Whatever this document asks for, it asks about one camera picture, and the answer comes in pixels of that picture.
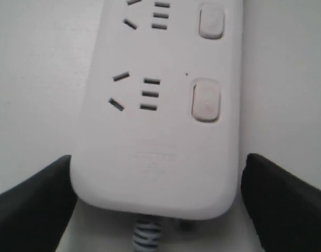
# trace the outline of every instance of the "power strip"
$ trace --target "power strip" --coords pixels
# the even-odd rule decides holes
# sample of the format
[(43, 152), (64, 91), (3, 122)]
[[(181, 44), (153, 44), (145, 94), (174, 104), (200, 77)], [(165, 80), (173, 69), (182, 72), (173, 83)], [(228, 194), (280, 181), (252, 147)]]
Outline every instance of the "power strip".
[(185, 219), (237, 187), (242, 0), (106, 0), (71, 180), (85, 202)]

